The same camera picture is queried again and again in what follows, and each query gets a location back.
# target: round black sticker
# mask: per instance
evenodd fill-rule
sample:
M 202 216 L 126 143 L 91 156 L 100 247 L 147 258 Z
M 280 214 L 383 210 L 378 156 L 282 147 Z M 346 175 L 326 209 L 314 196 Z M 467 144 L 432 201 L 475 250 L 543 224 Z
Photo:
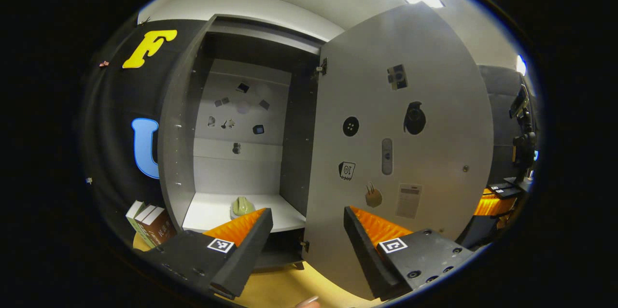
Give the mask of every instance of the round black sticker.
M 354 136 L 356 132 L 358 132 L 358 119 L 354 116 L 350 116 L 344 121 L 344 134 L 351 137 Z

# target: yellow floor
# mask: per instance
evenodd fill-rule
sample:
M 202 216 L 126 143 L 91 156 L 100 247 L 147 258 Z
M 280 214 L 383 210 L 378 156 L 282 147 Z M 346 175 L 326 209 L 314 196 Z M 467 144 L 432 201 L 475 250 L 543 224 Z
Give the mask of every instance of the yellow floor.
M 133 247 L 150 250 L 137 234 Z M 249 276 L 245 290 L 233 302 L 250 308 L 292 308 L 297 303 L 318 295 L 322 308 L 368 308 L 380 299 L 367 301 L 343 290 L 323 277 L 307 262 L 305 269 L 287 266 L 278 270 L 256 271 Z

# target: book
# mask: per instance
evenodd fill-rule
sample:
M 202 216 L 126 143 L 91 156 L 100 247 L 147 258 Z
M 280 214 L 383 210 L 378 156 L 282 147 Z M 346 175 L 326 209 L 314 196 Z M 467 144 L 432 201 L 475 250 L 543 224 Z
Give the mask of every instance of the book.
M 163 244 L 176 235 L 176 229 L 172 225 L 168 211 L 162 207 L 156 207 L 144 218 L 136 218 L 135 220 L 155 246 Z
M 155 247 L 155 243 L 153 243 L 150 240 L 150 238 L 148 238 L 148 236 L 146 235 L 146 232 L 135 221 L 135 216 L 140 214 L 142 211 L 144 211 L 144 209 L 146 209 L 145 203 L 140 202 L 139 200 L 136 200 L 135 202 L 133 202 L 133 205 L 131 206 L 131 208 L 126 212 L 125 216 L 128 222 L 133 227 L 133 229 L 135 229 L 135 232 L 137 232 L 137 234 L 144 240 L 146 245 L 152 249 L 153 247 Z

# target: cabinet door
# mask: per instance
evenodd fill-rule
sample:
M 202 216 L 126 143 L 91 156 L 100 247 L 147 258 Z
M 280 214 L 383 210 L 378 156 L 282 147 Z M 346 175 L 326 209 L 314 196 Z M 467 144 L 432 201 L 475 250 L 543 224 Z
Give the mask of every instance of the cabinet door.
M 303 257 L 338 286 L 373 299 L 344 230 L 344 207 L 455 240 L 487 182 L 492 111 L 470 53 L 424 3 L 352 27 L 322 47 L 324 58 Z M 397 82 L 401 68 L 405 82 Z M 406 127 L 414 102 L 426 121 L 421 126 L 416 117 Z M 382 195 L 372 207 L 365 198 L 371 184 Z

